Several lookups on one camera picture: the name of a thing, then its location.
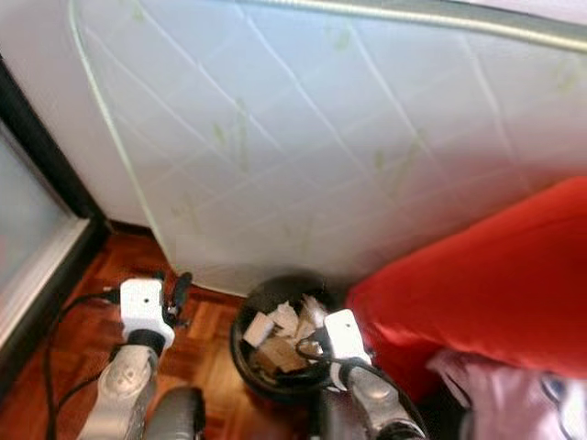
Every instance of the parquet floor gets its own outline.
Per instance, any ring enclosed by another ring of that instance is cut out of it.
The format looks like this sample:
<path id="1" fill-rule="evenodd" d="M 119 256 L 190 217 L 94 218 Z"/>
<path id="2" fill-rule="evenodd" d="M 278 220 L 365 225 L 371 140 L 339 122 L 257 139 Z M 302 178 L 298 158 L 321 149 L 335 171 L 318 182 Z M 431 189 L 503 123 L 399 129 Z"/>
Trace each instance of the parquet floor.
<path id="1" fill-rule="evenodd" d="M 99 292 L 135 276 L 172 272 L 154 240 L 143 236 L 114 235 L 85 272 L 72 297 Z M 193 384 L 204 391 L 206 439 L 261 440 L 305 438 L 303 409 L 276 407 L 247 391 L 232 364 L 228 331 L 242 299 L 193 287 L 183 318 L 192 320 L 176 330 L 173 346 L 163 355 L 157 378 L 157 398 L 168 389 Z M 60 326 L 53 352 L 53 380 L 58 395 L 100 371 L 112 347 L 122 341 L 117 306 L 89 302 Z M 41 375 L 41 350 L 23 368 L 0 407 L 0 439 L 41 440 L 47 422 Z M 59 440 L 80 432 L 95 399 L 95 384 L 78 393 L 62 410 Z"/>

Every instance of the trash can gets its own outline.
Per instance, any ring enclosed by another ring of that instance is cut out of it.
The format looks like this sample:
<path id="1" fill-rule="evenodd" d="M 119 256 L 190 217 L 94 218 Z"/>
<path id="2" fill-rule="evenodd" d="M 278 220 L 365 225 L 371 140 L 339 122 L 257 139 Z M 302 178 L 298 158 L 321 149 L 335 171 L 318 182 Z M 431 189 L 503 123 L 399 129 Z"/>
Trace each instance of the trash can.
<path id="1" fill-rule="evenodd" d="M 315 275 L 286 275 L 265 281 L 255 288 L 230 329 L 230 352 L 238 373 L 251 390 L 274 402 L 308 402 L 330 383 L 328 364 L 314 364 L 275 382 L 263 378 L 249 364 L 249 357 L 254 348 L 243 340 L 243 335 L 257 312 L 269 314 L 279 304 L 289 301 L 299 313 L 303 294 L 314 296 L 327 310 L 332 311 L 334 299 L 328 293 L 323 279 Z"/>

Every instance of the white mattress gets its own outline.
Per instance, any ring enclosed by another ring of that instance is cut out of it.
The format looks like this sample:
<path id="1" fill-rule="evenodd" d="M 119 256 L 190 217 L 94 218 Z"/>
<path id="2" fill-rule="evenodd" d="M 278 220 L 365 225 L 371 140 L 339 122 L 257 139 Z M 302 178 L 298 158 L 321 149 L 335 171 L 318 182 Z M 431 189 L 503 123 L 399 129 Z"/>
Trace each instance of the white mattress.
<path id="1" fill-rule="evenodd" d="M 452 0 L 587 25 L 585 0 Z"/>
<path id="2" fill-rule="evenodd" d="M 561 49 L 585 39 L 449 2 L 391 4 L 464 14 L 310 4 L 72 3 L 146 214 L 200 285 L 354 282 L 587 174 L 587 58 Z"/>

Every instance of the red cloth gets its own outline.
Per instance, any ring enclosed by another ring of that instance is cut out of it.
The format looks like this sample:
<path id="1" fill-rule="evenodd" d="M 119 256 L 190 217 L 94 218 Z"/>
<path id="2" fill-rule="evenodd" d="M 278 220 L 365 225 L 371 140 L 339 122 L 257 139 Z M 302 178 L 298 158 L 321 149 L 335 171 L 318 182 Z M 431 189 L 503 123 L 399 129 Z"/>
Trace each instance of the red cloth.
<path id="1" fill-rule="evenodd" d="M 587 378 L 587 178 L 394 262 L 347 306 L 376 363 L 418 399 L 441 347 Z"/>

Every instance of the red bag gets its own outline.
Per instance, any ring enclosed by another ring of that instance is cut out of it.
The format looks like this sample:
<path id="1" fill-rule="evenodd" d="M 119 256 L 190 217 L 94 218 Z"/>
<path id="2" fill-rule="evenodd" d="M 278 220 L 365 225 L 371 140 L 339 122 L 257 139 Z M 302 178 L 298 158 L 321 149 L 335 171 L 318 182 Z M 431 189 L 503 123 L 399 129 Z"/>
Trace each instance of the red bag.
<path id="1" fill-rule="evenodd" d="M 587 378 L 587 178 L 394 262 L 353 288 L 376 363 L 418 399 L 439 348 Z"/>

